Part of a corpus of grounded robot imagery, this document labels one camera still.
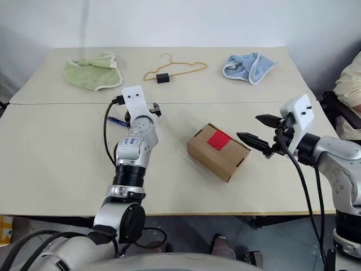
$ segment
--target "gray floor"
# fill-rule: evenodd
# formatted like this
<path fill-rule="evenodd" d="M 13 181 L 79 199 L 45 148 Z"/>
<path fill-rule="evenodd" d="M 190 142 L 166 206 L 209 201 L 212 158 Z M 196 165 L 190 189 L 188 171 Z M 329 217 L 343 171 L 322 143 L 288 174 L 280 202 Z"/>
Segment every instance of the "gray floor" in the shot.
<path fill-rule="evenodd" d="M 265 260 L 265 270 L 323 270 L 317 241 L 314 237 L 309 219 L 290 221 L 264 229 L 252 229 L 246 217 L 234 216 L 172 216 L 147 217 L 146 226 L 160 227 L 167 232 L 168 242 L 175 252 L 208 253 L 215 233 L 228 238 L 235 248 L 237 256 L 242 259 L 245 251 L 261 250 Z M 334 216 L 326 216 L 325 249 L 332 247 L 332 230 Z M 80 231 L 87 233 L 87 228 L 80 228 L 48 222 L 14 219 L 14 242 L 0 248 L 0 264 L 3 263 L 16 240 L 23 235 L 40 229 L 58 231 Z M 15 265 L 22 263 L 45 240 L 47 236 L 32 239 L 20 251 Z M 144 233 L 140 243 L 159 240 L 161 235 L 154 232 Z M 128 255 L 138 253 L 131 246 Z"/>

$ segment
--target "yellow object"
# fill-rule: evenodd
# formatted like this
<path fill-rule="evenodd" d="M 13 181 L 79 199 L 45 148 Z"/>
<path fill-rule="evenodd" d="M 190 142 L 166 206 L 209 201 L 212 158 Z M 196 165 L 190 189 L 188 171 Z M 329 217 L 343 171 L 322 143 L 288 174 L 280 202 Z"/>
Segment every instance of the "yellow object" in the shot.
<path fill-rule="evenodd" d="M 168 53 L 162 54 L 160 57 L 162 57 L 162 56 L 164 56 L 164 55 L 169 55 L 169 56 L 170 56 L 170 57 L 169 57 L 169 62 L 170 62 L 170 63 L 168 63 L 168 64 L 166 64 L 166 65 L 163 65 L 163 66 L 160 66 L 158 69 L 156 69 L 156 70 L 153 71 L 153 72 L 147 72 L 147 73 L 143 76 L 143 81 L 149 81 L 149 80 L 155 80 L 155 79 L 157 79 L 156 77 L 147 78 L 147 76 L 150 75 L 150 74 L 156 75 L 159 70 L 161 70 L 161 69 L 163 69 L 163 68 L 165 68 L 165 67 L 168 67 L 168 66 L 170 66 L 170 65 L 188 65 L 188 66 L 195 66 L 195 65 L 201 64 L 201 65 L 203 65 L 203 67 L 198 68 L 198 69 L 194 69 L 193 71 L 178 72 L 178 73 L 175 73 L 175 74 L 173 74 L 173 75 L 169 75 L 169 77 L 171 77 L 171 76 L 176 76 L 176 75 L 185 75 L 186 73 L 191 73 L 191 72 L 197 72 L 197 71 L 200 71 L 201 69 L 205 69 L 205 68 L 208 67 L 207 64 L 205 64 L 205 63 L 203 63 L 203 62 L 199 62 L 199 61 L 194 62 L 194 63 L 175 62 L 175 61 L 173 61 L 173 56 L 172 56 L 172 54 L 168 54 Z"/>
<path fill-rule="evenodd" d="M 0 216 L 0 247 L 11 243 L 12 217 Z"/>

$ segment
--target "blue object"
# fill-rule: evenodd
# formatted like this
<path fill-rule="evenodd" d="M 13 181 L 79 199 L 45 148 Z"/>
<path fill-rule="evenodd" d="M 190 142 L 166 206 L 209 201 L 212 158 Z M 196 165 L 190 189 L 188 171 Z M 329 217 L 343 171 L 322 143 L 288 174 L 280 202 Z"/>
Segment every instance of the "blue object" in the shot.
<path fill-rule="evenodd" d="M 249 55 L 231 55 L 223 67 L 223 75 L 256 85 L 275 64 L 276 62 L 257 52 Z"/>
<path fill-rule="evenodd" d="M 118 124 L 118 125 L 120 125 L 120 126 L 129 128 L 129 125 L 127 125 L 126 122 L 121 121 L 121 120 L 119 120 L 119 119 L 117 119 L 117 118 L 115 118 L 115 117 L 108 117 L 108 120 L 111 121 L 111 122 L 113 122 L 113 123 L 116 123 L 116 124 Z"/>

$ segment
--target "red tape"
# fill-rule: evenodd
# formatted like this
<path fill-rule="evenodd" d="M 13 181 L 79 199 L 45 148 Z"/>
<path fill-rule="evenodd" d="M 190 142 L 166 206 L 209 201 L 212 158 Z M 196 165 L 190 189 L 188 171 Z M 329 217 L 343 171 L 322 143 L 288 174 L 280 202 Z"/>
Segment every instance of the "red tape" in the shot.
<path fill-rule="evenodd" d="M 224 132 L 218 130 L 210 137 L 207 143 L 216 150 L 220 151 L 231 139 L 232 138 L 229 135 L 226 135 Z"/>

